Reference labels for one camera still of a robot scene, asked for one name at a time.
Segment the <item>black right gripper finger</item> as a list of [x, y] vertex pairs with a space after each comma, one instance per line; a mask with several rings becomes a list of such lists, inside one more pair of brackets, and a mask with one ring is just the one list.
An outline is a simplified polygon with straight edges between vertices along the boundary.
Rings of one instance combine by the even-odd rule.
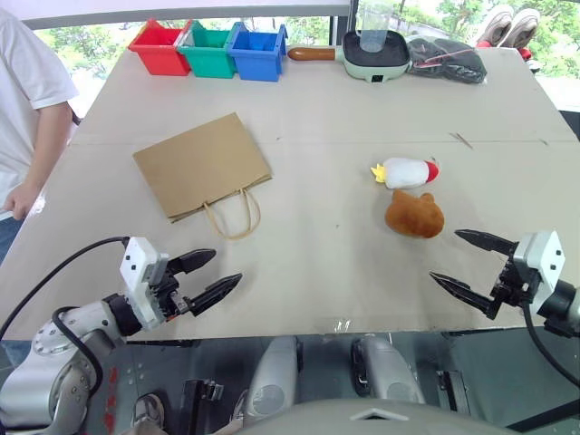
[[458, 229], [454, 234], [475, 247], [488, 252], [494, 251], [504, 256], [512, 256], [517, 248], [517, 242], [498, 237], [488, 232], [473, 229]]
[[447, 275], [429, 272], [430, 277], [453, 297], [479, 310], [488, 319], [494, 320], [498, 307], [494, 300], [480, 295], [470, 289], [470, 286]]

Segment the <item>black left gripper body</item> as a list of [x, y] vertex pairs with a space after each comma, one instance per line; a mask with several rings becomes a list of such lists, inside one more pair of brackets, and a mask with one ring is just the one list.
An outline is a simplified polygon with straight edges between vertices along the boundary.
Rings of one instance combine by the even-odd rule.
[[191, 302], [179, 293], [179, 280], [176, 278], [176, 275], [190, 271], [189, 256], [178, 256], [161, 262], [150, 288], [164, 321], [170, 321], [190, 311]]

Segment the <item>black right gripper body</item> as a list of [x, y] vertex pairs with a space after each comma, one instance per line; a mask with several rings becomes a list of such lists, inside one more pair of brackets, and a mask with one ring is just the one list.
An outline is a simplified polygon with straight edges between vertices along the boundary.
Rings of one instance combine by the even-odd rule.
[[504, 264], [491, 292], [490, 312], [497, 313], [503, 304], [521, 307], [530, 302], [527, 283], [522, 280], [512, 256]]

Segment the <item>person's bare hand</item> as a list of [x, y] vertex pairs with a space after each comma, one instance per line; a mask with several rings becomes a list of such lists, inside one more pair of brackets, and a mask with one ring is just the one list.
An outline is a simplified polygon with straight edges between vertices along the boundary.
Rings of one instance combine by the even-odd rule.
[[24, 182], [14, 188], [3, 205], [3, 211], [12, 214], [15, 220], [24, 219], [37, 200], [42, 185]]

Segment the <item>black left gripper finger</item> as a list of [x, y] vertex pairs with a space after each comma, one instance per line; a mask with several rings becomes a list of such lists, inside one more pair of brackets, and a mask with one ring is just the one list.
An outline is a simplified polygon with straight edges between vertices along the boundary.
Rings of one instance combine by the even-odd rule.
[[189, 274], [197, 269], [200, 269], [206, 263], [211, 261], [217, 251], [211, 248], [195, 249], [187, 252], [181, 256], [172, 258], [169, 261], [169, 272], [172, 275]]
[[205, 291], [188, 301], [189, 311], [198, 316], [221, 302], [241, 281], [241, 273], [223, 277], [209, 285]]

